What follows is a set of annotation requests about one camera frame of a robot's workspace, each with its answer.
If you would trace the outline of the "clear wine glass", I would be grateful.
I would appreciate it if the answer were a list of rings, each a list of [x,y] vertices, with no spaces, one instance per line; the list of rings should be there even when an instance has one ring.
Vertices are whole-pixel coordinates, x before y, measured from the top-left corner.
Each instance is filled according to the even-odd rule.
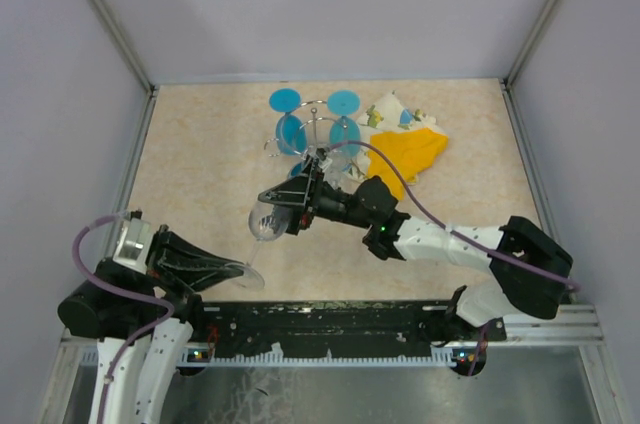
[[[333,189],[342,188],[346,181],[346,172],[350,165],[350,159],[340,149],[322,147],[318,151],[319,167],[324,174],[324,181]]]
[[[273,242],[285,234],[292,217],[292,211],[283,206],[257,201],[248,217],[248,228],[254,244],[248,258],[236,268],[242,272],[233,283],[246,290],[262,290],[265,280],[254,267],[254,262],[263,244]]]

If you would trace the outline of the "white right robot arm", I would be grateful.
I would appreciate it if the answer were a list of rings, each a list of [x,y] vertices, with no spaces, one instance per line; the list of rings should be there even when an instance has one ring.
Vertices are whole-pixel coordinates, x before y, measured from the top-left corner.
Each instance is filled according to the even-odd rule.
[[[470,339],[485,324],[505,316],[541,320],[557,316],[571,288],[571,256],[529,219],[512,216],[499,227],[460,227],[423,220],[397,210],[387,185],[373,177],[353,193],[333,187],[318,159],[259,194],[248,225],[258,240],[296,235],[317,218],[365,230],[368,251],[380,260],[434,260],[470,268],[487,280],[455,291],[448,331]]]

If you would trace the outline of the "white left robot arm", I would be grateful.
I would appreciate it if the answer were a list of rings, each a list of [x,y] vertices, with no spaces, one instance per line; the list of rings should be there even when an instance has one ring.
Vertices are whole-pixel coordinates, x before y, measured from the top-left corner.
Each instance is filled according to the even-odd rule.
[[[122,223],[114,253],[94,270],[80,248],[92,231],[116,221],[103,216],[81,229],[72,259],[84,282],[59,305],[69,333],[95,341],[98,371],[92,423],[157,423],[178,361],[189,341],[204,336],[196,359],[207,363],[221,336],[208,323],[199,291],[246,276],[246,266],[199,249],[161,227]]]

